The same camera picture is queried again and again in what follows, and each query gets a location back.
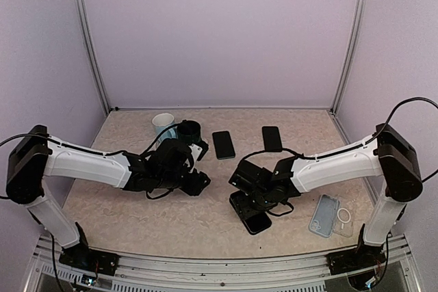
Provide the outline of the black phone pink edge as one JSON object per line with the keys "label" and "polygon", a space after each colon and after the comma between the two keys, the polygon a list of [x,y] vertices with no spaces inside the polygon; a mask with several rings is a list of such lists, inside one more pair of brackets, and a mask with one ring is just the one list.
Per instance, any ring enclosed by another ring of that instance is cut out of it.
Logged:
{"label": "black phone pink edge", "polygon": [[271,227],[272,221],[265,213],[259,213],[244,220],[244,225],[251,235],[257,235]]}

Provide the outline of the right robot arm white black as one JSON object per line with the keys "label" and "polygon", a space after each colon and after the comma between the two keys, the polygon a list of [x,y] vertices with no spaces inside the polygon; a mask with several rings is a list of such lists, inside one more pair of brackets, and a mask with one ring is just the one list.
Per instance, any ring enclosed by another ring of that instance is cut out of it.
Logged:
{"label": "right robot arm white black", "polygon": [[278,204],[313,189],[368,176],[383,176],[385,186],[369,220],[361,229],[350,262],[365,267],[376,257],[406,204],[423,191],[417,153],[389,124],[379,124],[373,135],[321,155],[295,154],[277,162],[269,171],[242,159],[229,184],[237,191],[229,202],[247,231],[256,235],[267,229],[267,214]]}

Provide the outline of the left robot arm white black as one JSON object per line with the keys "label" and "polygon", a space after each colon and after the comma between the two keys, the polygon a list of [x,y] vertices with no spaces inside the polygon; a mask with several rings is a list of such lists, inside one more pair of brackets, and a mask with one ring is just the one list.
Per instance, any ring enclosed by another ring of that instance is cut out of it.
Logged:
{"label": "left robot arm white black", "polygon": [[95,251],[88,247],[81,226],[66,216],[44,186],[44,177],[94,181],[147,194],[156,189],[163,189],[166,194],[180,189],[189,196],[198,196],[211,182],[206,173],[195,168],[205,154],[203,148],[177,138],[155,140],[156,148],[149,146],[139,155],[69,144],[48,134],[43,125],[36,125],[16,138],[20,142],[8,158],[7,199],[23,205],[83,268],[95,262]]}

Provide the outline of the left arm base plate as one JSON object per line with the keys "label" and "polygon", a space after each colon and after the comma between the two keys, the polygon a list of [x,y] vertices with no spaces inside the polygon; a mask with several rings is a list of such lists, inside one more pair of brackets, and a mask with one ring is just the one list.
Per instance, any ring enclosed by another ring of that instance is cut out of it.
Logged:
{"label": "left arm base plate", "polygon": [[120,256],[115,253],[90,249],[85,254],[68,254],[67,251],[63,251],[59,262],[95,274],[115,276],[119,259]]}

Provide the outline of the black phone case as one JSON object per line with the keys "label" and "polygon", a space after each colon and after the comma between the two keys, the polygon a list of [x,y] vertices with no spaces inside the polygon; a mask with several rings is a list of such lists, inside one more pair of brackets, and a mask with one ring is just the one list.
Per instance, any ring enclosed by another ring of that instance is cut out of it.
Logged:
{"label": "black phone case", "polygon": [[244,192],[242,192],[242,191],[236,191],[236,192],[232,193],[229,197],[229,202],[230,202],[231,206],[233,207],[234,211],[237,213],[237,216],[240,218],[241,222],[244,225],[244,220],[246,220],[250,217],[245,217],[242,214],[242,212],[240,211],[239,201],[240,201],[240,196],[242,194],[244,194]]}

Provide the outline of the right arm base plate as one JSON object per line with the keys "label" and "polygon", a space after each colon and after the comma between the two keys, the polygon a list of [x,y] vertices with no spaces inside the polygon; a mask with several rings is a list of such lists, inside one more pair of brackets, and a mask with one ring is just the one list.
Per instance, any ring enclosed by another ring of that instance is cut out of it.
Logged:
{"label": "right arm base plate", "polygon": [[384,252],[355,252],[353,249],[331,252],[326,256],[328,268],[332,276],[357,271],[386,261]]}

